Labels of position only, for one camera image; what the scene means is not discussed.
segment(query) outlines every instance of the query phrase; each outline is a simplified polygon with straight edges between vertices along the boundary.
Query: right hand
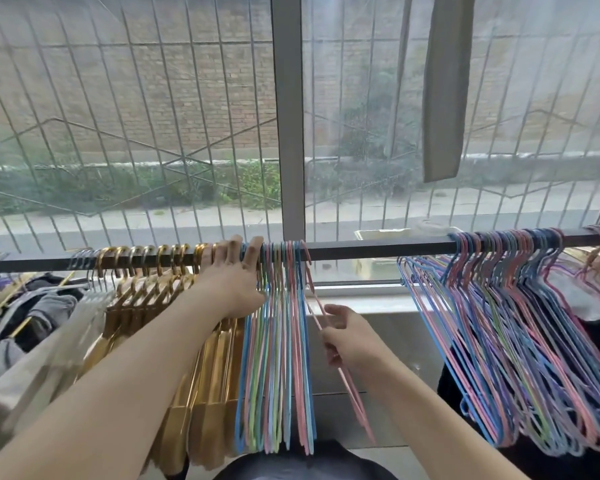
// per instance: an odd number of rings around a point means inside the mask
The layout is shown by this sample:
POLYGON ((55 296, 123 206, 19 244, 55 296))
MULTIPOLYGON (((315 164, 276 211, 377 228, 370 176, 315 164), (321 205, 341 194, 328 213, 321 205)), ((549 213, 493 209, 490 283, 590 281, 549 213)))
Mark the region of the right hand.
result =
POLYGON ((351 308, 326 305, 324 309, 335 316, 332 320, 335 328, 328 326, 322 331, 330 365, 341 367, 344 364, 354 372, 366 375, 396 359, 369 322, 351 308))

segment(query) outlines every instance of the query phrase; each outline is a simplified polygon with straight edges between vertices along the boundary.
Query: left hand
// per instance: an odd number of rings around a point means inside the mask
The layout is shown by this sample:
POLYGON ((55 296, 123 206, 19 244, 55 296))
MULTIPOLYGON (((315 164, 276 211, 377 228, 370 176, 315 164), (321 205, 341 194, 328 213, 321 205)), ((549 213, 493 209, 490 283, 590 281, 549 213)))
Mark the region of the left hand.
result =
POLYGON ((263 242, 262 236, 254 237, 242 261, 242 238, 239 235, 218 243, 213 264, 212 247, 208 246, 202 252, 200 277, 194 289, 204 289, 209 299, 218 300, 224 318, 245 317, 264 303, 264 295, 256 290, 256 265, 263 242))

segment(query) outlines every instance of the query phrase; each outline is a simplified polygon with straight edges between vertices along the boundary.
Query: brick wall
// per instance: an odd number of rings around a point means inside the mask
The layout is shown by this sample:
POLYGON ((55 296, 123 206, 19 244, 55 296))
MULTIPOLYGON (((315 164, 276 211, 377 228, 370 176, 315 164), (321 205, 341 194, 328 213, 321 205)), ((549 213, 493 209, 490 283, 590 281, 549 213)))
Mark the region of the brick wall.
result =
MULTIPOLYGON (((182 145, 184 151, 191 152, 206 144, 198 87, 206 130, 212 143, 230 135, 229 112, 234 132, 256 125, 255 92, 260 120, 274 118, 276 106, 269 0, 251 0, 251 29, 246 0, 218 0, 219 31, 225 42, 222 45, 224 69, 213 0, 188 1, 190 24, 187 23, 183 0, 155 0, 160 33, 156 30, 150 0, 126 0, 125 19, 120 16, 117 1, 113 0, 104 0, 107 8, 99 4, 88 6, 85 2, 74 0, 65 0, 59 6, 36 1, 28 8, 38 42, 44 46, 40 51, 47 67, 34 44, 27 19, 20 14, 22 5, 0 6, 0 138, 35 124, 33 106, 40 121, 61 118, 64 111, 66 119, 75 125, 70 126, 69 133, 64 122, 50 121, 43 127, 44 135, 35 131, 22 136, 22 144, 31 153, 30 157, 48 158, 39 151, 46 145, 43 136, 47 137, 53 149, 62 150, 71 146, 71 134, 81 152, 97 155, 104 147, 114 155, 113 158, 124 159, 123 152, 127 149, 124 141, 106 133, 122 136, 124 131, 130 139, 153 146, 149 121, 158 147, 178 153, 182 145), (61 13, 62 24, 54 12, 56 9, 61 13), (125 21, 128 36, 134 44, 133 56, 141 85, 128 47, 125 21), (189 26, 195 42, 193 53, 197 72, 189 44, 189 26), (253 60, 250 31, 253 31, 255 40, 253 60), (163 42, 162 50, 159 39, 163 42), (98 47, 98 42, 101 42, 102 48, 98 47), (89 129, 96 127, 101 131, 100 135, 89 129)), ((529 0, 504 1, 506 9, 500 11, 506 13, 505 16, 496 14, 499 4, 493 0, 477 2, 467 130, 487 52, 489 57, 480 101, 475 109, 472 149, 486 151, 492 140, 493 125, 515 53, 516 63, 503 111, 505 122, 498 128, 494 150, 512 151, 519 134, 522 151, 534 150, 544 134, 543 150, 554 147, 560 150, 568 137, 568 150, 584 149, 591 136, 588 127, 595 124, 600 113, 600 10, 592 12, 595 16, 590 16, 580 28, 581 32, 591 35, 574 39, 572 35, 582 11, 580 1, 563 0, 560 6, 546 7, 540 0, 538 3, 542 10, 529 0), (498 37, 489 45, 487 36, 494 20, 498 20, 498 37), (547 27, 551 27, 558 36, 549 39, 546 46, 546 39, 542 37, 518 37, 520 33, 538 35, 547 27), (536 77, 541 59, 544 63, 536 77), (560 92, 555 97, 559 86, 560 92), (585 88, 588 90, 581 101, 585 88), (530 109, 534 112, 523 127, 521 115, 525 113, 529 100, 530 109), (549 117, 546 112, 552 105, 555 106, 555 116, 549 117), (574 117, 578 106, 578 124, 572 125, 568 119, 574 117)), ((336 120, 339 116, 341 79, 341 5, 340 0, 317 0, 315 3, 311 7, 310 1, 304 0, 303 7, 305 111, 311 112, 312 101, 315 101, 316 114, 336 120), (318 41, 311 42, 312 37, 318 41)), ((372 80, 387 88, 392 85, 391 73, 397 61, 401 3, 402 0, 377 0, 376 6, 372 80)), ((412 9, 411 41, 400 110, 415 111, 416 115, 421 106, 431 7, 432 0, 415 0, 412 9)), ((344 19, 347 41, 344 43, 342 75, 344 109, 365 104, 371 13, 372 0, 347 0, 344 19)), ((311 117, 307 116, 307 148, 313 145, 312 124, 311 117)), ((336 124, 318 118, 315 134, 316 146, 337 145, 339 129, 336 124)), ((276 147, 275 121, 263 125, 260 136, 264 148, 276 147)), ((257 131, 248 130, 236 136, 234 141, 237 149, 256 148, 257 131)), ((231 146, 230 139, 227 139, 214 148, 223 150, 231 146)), ((600 132, 593 138, 591 149, 597 147, 600 147, 600 132)), ((5 148, 9 152, 18 152, 14 141, 5 148)), ((140 154, 147 151, 147 147, 132 143, 131 151, 140 154)), ((147 159, 155 158, 154 152, 147 155, 147 159)), ((163 158, 169 158, 169 155, 163 155, 163 158)))

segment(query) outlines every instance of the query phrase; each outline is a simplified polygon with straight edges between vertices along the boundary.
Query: floor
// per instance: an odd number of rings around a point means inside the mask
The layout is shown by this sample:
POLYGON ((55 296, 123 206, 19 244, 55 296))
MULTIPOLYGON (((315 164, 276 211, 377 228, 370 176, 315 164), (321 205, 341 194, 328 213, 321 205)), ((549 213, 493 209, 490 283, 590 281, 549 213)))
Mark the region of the floor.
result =
MULTIPOLYGON (((384 466, 398 480, 428 480, 424 469, 408 447, 363 448, 352 450, 352 452, 384 466)), ((201 467, 192 467, 187 480, 212 480, 220 470, 221 468, 206 472, 201 467)), ((160 471, 152 468, 141 477, 141 480, 162 480, 163 478, 160 471)))

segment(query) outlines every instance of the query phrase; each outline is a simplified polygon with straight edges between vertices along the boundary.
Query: hand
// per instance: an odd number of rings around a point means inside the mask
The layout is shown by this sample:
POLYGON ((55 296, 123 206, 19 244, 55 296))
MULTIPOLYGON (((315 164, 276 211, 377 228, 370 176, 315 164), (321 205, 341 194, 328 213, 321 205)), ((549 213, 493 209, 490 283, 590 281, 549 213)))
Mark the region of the hand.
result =
POLYGON ((216 258, 211 263, 212 247, 202 252, 200 277, 192 289, 204 289, 209 299, 216 299, 223 307, 224 318, 240 318, 254 313, 265 297, 256 290, 256 265, 264 238, 254 237, 244 259, 240 261, 242 238, 234 235, 231 241, 216 246, 216 258))
POLYGON ((351 308, 327 305, 324 309, 335 316, 332 320, 335 328, 328 326, 322 331, 330 365, 341 367, 344 364, 364 376, 373 374, 391 360, 397 360, 369 322, 351 308))

